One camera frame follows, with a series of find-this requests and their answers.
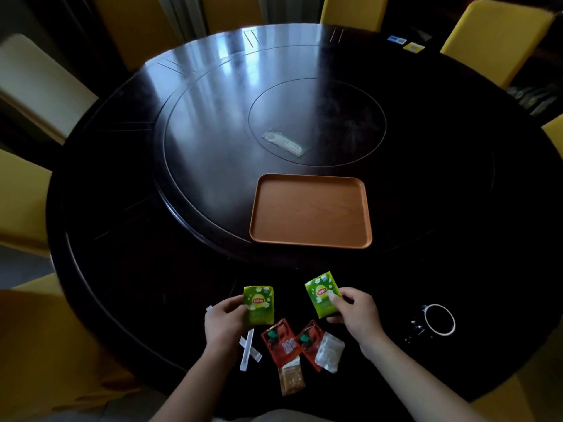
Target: brown tray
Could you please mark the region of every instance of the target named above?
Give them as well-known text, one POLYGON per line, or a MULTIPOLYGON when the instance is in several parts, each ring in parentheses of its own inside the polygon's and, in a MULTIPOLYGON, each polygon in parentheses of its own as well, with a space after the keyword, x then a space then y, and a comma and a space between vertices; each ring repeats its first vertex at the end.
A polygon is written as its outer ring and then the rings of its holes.
POLYGON ((250 220, 257 242, 364 249, 372 243, 368 200, 360 179, 265 174, 250 220))

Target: tray rim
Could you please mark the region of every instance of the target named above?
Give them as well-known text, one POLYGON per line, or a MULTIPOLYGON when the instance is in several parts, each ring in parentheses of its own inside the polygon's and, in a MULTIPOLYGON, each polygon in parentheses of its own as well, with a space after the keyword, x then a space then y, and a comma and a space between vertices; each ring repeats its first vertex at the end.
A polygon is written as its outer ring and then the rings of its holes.
POLYGON ((326 247, 326 248, 334 248, 334 249, 367 249, 368 247, 370 247, 370 245, 372 244, 373 241, 373 234, 372 234, 372 223, 371 220, 369 218, 369 207, 368 207, 368 196, 366 194, 365 191, 365 184, 363 183, 363 181, 359 178, 353 178, 353 177, 349 177, 349 176, 322 176, 322 175, 309 175, 309 174, 286 174, 286 173, 264 173, 261 177, 258 178, 258 181, 256 182, 256 190, 255 190, 255 194, 254 194, 254 203, 252 204, 252 213, 250 216, 250 227, 248 229, 248 233, 250 235, 250 238, 257 242, 257 243, 265 243, 265 244, 282 244, 282 245, 292 245, 292 246, 309 246, 309 247, 326 247), (295 177, 299 177, 299 178, 318 178, 318 179, 348 179, 354 182, 357 182, 360 185, 360 189, 361 189, 361 193, 362 193, 362 203, 364 205, 364 222, 367 228, 367 231, 369 233, 368 235, 368 240, 366 240, 366 243, 363 246, 335 246, 335 245, 320 245, 320 244, 308 244, 308 243, 303 243, 303 242, 289 242, 289 241, 271 241, 271 240, 256 240, 255 237, 252 234, 252 227, 254 226, 254 221, 255 221, 255 211, 256 211, 256 206, 257 206, 257 196, 258 196, 258 190, 260 189, 260 185, 261 183, 263 183, 268 177, 286 177, 286 178, 295 178, 295 177))

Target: black cup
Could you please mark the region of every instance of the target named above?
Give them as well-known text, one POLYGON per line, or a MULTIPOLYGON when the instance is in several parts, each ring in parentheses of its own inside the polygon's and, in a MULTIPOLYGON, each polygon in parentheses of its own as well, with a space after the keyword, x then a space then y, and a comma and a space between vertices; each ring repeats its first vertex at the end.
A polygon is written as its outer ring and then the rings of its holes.
POLYGON ((416 343, 419 340, 447 338, 455 332, 455 318, 443 305, 422 305, 411 320, 411 326, 405 342, 416 343))

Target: hand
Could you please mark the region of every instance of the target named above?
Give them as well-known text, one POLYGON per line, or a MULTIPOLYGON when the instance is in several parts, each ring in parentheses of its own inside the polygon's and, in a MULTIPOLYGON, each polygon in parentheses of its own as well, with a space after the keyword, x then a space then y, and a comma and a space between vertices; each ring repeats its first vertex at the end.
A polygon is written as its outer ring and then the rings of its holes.
POLYGON ((224 359, 231 366, 236 362, 240 337, 248 331, 243 295, 222 300, 206 314, 205 353, 224 359))
POLYGON ((344 323, 350 334, 360 344, 362 353, 368 356, 370 348, 387 336, 379 321, 379 312, 371 295, 351 287, 340 289, 342 296, 352 300, 349 304, 335 293, 329 294, 330 301, 342 314, 341 316, 328 317, 329 323, 344 323))

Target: table top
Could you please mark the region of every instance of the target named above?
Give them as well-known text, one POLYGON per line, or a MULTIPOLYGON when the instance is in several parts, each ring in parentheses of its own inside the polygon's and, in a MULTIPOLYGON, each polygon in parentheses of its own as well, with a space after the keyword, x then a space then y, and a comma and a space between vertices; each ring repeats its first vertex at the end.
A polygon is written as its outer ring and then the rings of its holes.
MULTIPOLYGON (((273 286, 276 319, 298 333, 316 318, 303 284, 329 270, 340 287, 371 293, 390 337, 468 400, 545 341, 563 313, 551 282, 563 237, 557 151, 487 79, 386 37, 315 24, 213 35, 152 59, 76 126, 47 200, 53 262, 77 315, 134 374, 173 390, 205 346, 205 308, 247 285, 273 286), (370 247, 253 242, 266 173, 361 179, 370 247), (405 344, 413 315, 433 303, 451 310, 456 332, 405 344)), ((404 415, 346 330, 320 325, 346 343, 337 374, 302 359, 306 392, 282 398, 258 328, 264 359, 233 371, 217 414, 345 418, 348 406, 306 400, 328 384, 359 410, 376 400, 404 415)))

